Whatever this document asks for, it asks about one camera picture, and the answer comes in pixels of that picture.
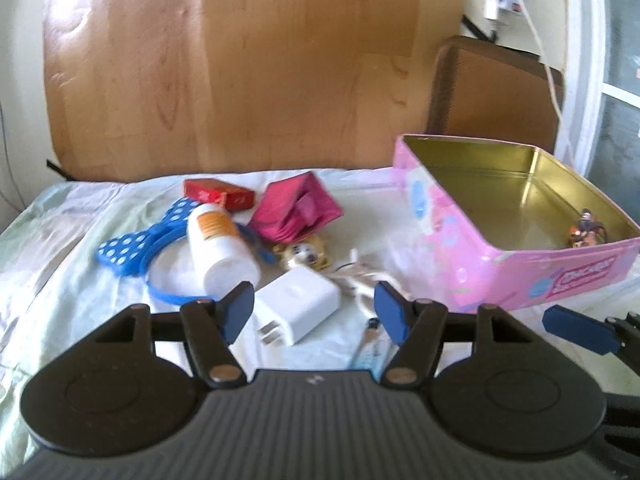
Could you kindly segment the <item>small blue tube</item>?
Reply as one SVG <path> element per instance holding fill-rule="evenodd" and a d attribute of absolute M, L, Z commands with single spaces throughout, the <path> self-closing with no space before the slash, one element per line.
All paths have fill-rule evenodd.
<path fill-rule="evenodd" d="M 374 380 L 379 380 L 394 348 L 382 322 L 370 318 L 347 368 L 367 370 Z"/>

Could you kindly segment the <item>white pill bottle orange label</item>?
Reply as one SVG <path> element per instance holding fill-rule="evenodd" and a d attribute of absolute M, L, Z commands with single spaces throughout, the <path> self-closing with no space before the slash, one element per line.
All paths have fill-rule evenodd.
<path fill-rule="evenodd" d="M 224 208 L 196 206 L 186 222 L 186 236 L 194 270 L 207 296 L 222 298 L 242 282 L 258 285 L 262 271 Z"/>

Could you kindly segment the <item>white usb charger adapter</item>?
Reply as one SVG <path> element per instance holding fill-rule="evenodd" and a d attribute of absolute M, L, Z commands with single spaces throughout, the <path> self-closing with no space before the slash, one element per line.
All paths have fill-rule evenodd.
<path fill-rule="evenodd" d="M 339 307 L 337 285 L 308 266 L 296 266 L 255 294 L 259 341 L 294 346 Z"/>

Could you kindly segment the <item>blue polka dot bow headband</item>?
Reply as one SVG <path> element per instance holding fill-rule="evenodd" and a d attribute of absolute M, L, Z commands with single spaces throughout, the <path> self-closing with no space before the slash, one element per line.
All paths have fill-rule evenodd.
<path fill-rule="evenodd" d="M 194 270 L 186 236 L 189 214 L 201 204 L 190 198 L 180 198 L 159 222 L 147 229 L 125 233 L 99 244 L 96 260 L 117 276 L 142 278 L 149 295 L 163 304 L 178 306 L 198 298 L 215 299 L 204 292 Z M 257 263 L 260 260 L 276 261 L 253 230 L 233 222 Z"/>

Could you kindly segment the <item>gold bear keychain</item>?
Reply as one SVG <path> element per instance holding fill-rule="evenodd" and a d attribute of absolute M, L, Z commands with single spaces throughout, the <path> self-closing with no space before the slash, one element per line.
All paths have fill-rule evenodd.
<path fill-rule="evenodd" d="M 326 252 L 326 244 L 317 234 L 312 234 L 294 243 L 275 244 L 272 251 L 284 270 L 292 270 L 296 266 L 308 266 L 315 271 L 322 271 L 331 264 Z"/>

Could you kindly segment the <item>red cardboard box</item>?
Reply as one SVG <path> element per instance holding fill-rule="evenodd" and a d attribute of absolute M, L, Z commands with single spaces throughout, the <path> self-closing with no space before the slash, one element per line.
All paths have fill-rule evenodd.
<path fill-rule="evenodd" d="M 249 210 L 255 205 L 253 190 L 212 178 L 184 180 L 183 195 L 200 203 L 224 207 L 231 212 Z"/>

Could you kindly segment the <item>magenta fabric wallet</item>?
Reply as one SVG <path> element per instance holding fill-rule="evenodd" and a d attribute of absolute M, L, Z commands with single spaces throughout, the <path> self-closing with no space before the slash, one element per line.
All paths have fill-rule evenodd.
<path fill-rule="evenodd" d="M 270 183 L 248 226 L 273 243 L 294 243 L 341 218 L 342 207 L 312 171 Z"/>

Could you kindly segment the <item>small cartoon figurine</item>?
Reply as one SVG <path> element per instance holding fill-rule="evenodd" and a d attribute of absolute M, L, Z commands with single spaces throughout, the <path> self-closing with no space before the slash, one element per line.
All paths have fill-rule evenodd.
<path fill-rule="evenodd" d="M 570 228 L 568 246 L 571 248 L 593 247 L 608 241 L 608 232 L 602 222 L 598 221 L 592 211 L 584 208 L 576 226 Z"/>

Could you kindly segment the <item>pink biscuit tin box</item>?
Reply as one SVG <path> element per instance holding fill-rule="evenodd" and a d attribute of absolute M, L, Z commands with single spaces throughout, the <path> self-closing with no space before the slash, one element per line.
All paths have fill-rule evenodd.
<path fill-rule="evenodd" d="M 393 167 L 419 230 L 401 245 L 411 271 L 450 309 L 559 301 L 623 280 L 638 258 L 638 224 L 536 146 L 405 134 Z M 608 241 L 571 248 L 584 208 Z"/>

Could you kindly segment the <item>brown woven chair back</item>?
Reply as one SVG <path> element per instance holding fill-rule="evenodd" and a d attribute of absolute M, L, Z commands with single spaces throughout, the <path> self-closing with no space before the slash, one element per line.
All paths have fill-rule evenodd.
<path fill-rule="evenodd" d="M 544 64 L 527 52 L 465 36 L 438 50 L 425 131 L 555 148 Z"/>

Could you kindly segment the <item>white window frame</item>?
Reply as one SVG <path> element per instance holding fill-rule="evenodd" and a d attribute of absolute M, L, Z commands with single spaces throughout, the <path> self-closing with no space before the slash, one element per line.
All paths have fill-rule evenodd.
<path fill-rule="evenodd" d="M 607 17 L 606 0 L 566 0 L 565 136 L 556 141 L 555 154 L 582 176 L 589 172 L 597 145 L 602 101 L 639 107 L 638 93 L 606 80 L 606 57 L 614 46 Z"/>

